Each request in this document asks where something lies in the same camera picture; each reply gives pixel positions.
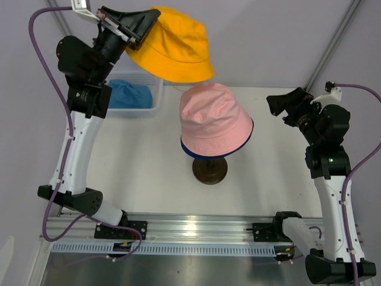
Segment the pink bucket hat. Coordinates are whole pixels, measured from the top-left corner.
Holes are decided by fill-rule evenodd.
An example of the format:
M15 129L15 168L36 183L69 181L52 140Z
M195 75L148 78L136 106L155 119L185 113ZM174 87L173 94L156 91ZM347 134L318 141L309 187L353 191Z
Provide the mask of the pink bucket hat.
M211 138L251 118L230 88L202 83L182 93L179 104L181 136Z

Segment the yellow bucket hat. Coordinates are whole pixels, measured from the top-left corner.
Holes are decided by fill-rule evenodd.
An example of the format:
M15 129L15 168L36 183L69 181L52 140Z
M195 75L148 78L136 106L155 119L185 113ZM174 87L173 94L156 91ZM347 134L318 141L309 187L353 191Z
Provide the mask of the yellow bucket hat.
M163 80L196 83L214 77L205 26L170 7L153 6L161 15L139 50L126 53L140 68Z

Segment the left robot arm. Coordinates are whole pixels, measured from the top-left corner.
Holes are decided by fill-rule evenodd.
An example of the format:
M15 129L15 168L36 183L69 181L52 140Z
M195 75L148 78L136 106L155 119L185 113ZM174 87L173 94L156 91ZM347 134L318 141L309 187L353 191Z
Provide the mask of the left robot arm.
M108 232L120 239L129 231L122 220L125 212L104 201L101 191L88 188L86 176L110 102L106 79L126 48L137 51L142 46L161 13L158 9L124 13L103 6L92 14L77 1L72 8L95 21L98 35L92 46L75 36L66 36L57 45L58 69L68 83L67 141L58 169L49 184L38 188L38 196L108 224Z

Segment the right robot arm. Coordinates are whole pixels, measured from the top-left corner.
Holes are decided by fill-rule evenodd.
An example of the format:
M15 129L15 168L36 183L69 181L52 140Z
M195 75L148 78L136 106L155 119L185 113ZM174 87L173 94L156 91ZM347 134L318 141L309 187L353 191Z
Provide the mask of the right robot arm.
M313 284L359 285L376 276L376 265L366 260L354 221L351 178L357 168L351 167L342 145L351 113L340 106L341 96L341 89L332 86L317 98L303 88L266 98L271 114L286 112L284 123L298 128L308 142L305 162L318 192L324 238L317 240L297 212L277 212L270 230L278 241L296 244Z

